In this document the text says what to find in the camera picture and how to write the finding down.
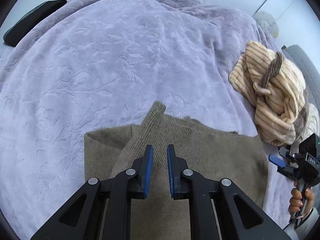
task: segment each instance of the human hand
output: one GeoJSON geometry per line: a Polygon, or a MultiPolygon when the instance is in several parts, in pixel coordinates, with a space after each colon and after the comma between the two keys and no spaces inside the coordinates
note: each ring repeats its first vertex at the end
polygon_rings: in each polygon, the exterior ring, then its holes
{"type": "MultiPolygon", "coordinates": [[[[290,206],[288,208],[289,212],[296,213],[299,212],[300,209],[303,207],[302,203],[302,194],[296,188],[291,191],[292,198],[290,199],[290,206]]],[[[302,214],[302,217],[308,215],[313,207],[313,202],[315,200],[315,193],[310,189],[307,188],[305,191],[305,198],[308,200],[307,206],[302,214]]]]}

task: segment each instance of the bed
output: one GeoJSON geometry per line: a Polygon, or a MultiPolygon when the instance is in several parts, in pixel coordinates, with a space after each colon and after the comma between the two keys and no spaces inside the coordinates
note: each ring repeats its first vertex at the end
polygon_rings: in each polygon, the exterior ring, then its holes
{"type": "MultiPolygon", "coordinates": [[[[2,54],[0,209],[18,237],[84,183],[84,134],[140,124],[155,100],[255,136],[253,109],[228,82],[249,40],[280,50],[249,15],[199,0],[68,0],[2,54]]],[[[264,210],[282,228],[292,188],[270,164],[264,210]]]]}

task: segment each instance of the metal screw head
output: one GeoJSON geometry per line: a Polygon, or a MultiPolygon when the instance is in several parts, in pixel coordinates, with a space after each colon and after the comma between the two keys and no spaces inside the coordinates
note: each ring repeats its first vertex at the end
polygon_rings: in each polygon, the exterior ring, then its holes
{"type": "Polygon", "coordinates": [[[231,180],[230,179],[223,179],[221,181],[222,185],[224,186],[230,186],[231,185],[231,180]]]}
{"type": "Polygon", "coordinates": [[[186,176],[191,176],[193,174],[193,171],[190,170],[190,169],[186,169],[183,171],[183,174],[186,175],[186,176]]]}
{"type": "Polygon", "coordinates": [[[136,171],[134,169],[128,169],[125,172],[127,175],[134,175],[136,173],[136,171]]]}
{"type": "Polygon", "coordinates": [[[98,183],[98,179],[97,178],[91,178],[88,180],[88,183],[90,185],[94,185],[94,184],[97,184],[98,183]]]}

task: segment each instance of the beige towel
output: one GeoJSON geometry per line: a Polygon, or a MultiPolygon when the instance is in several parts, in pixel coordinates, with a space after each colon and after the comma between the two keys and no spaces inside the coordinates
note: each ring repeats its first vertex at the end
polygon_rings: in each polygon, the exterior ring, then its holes
{"type": "Polygon", "coordinates": [[[263,87],[262,79],[275,59],[274,51],[249,41],[229,75],[233,88],[256,108],[254,120],[261,139],[280,146],[319,135],[319,113],[308,103],[304,77],[294,63],[280,58],[279,69],[263,87]]]}

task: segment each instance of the brown sweater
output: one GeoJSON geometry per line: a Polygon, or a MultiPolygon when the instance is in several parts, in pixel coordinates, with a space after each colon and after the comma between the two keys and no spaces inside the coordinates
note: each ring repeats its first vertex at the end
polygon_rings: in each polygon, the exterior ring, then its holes
{"type": "Polygon", "coordinates": [[[188,200],[170,197],[166,147],[173,144],[188,167],[209,179],[230,178],[262,208],[268,164],[258,136],[247,137],[164,114],[155,102],[140,126],[105,128],[84,136],[85,179],[109,179],[154,147],[146,200],[132,200],[132,239],[190,239],[188,200]]]}

